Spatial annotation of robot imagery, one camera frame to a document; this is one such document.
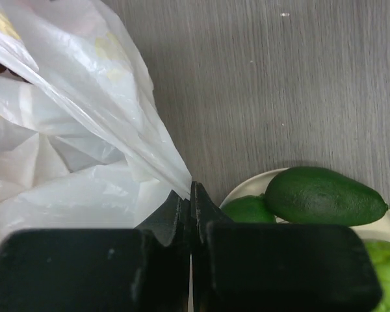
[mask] light green bumpy fruit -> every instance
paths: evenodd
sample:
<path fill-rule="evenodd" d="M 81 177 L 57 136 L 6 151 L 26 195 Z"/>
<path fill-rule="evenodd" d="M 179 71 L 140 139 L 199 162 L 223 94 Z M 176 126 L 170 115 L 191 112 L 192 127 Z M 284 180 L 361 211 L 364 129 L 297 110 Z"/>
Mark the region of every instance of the light green bumpy fruit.
<path fill-rule="evenodd" d="M 383 299 L 374 312 L 390 312 L 390 242 L 368 240 L 365 247 L 383 289 Z"/>

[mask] tabletop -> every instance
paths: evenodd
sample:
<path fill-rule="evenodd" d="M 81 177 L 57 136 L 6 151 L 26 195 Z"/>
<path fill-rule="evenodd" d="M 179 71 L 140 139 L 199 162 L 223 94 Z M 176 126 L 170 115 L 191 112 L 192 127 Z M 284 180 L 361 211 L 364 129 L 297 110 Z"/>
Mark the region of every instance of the tabletop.
<path fill-rule="evenodd" d="M 105 0 L 193 179 L 332 168 L 390 203 L 390 0 Z"/>

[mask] plastic bag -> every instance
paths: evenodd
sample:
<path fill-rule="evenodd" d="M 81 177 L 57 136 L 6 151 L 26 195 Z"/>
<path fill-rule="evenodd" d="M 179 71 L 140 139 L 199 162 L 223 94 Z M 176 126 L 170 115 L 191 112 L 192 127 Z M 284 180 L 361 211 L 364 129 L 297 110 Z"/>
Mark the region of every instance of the plastic bag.
<path fill-rule="evenodd" d="M 0 0 L 0 18 L 18 43 L 0 35 L 0 63 L 32 83 L 0 77 L 0 240 L 31 227 L 130 228 L 171 189 L 189 197 L 116 14 L 97 0 Z"/>

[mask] green fruit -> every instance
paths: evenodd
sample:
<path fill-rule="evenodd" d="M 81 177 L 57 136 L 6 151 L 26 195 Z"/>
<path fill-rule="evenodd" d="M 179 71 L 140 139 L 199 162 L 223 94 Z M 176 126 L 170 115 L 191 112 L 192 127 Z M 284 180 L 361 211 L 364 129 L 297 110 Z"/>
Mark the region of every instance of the green fruit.
<path fill-rule="evenodd" d="M 223 206 L 222 211 L 236 222 L 276 223 L 276 218 L 266 209 L 260 196 L 237 198 Z"/>
<path fill-rule="evenodd" d="M 360 226 L 388 210 L 373 189 L 329 169 L 294 167 L 278 174 L 265 193 L 266 207 L 286 221 Z"/>
<path fill-rule="evenodd" d="M 365 247 L 383 289 L 383 299 L 374 312 L 390 312 L 390 242 L 368 240 Z"/>

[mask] plate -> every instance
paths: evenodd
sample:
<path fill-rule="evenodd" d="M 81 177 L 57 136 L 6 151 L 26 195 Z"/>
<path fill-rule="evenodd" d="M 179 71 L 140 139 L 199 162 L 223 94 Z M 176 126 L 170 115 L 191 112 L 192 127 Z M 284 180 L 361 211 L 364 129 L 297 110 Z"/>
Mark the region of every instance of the plate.
<path fill-rule="evenodd" d="M 247 195 L 260 195 L 267 189 L 270 181 L 280 172 L 287 168 L 277 169 L 256 175 L 247 181 L 241 183 L 234 188 L 221 203 L 220 208 L 227 202 Z M 286 221 L 278 218 L 278 223 L 286 223 Z M 385 213 L 384 217 L 378 221 L 364 226 L 351 227 L 362 239 L 377 239 L 390 242 L 390 209 Z"/>

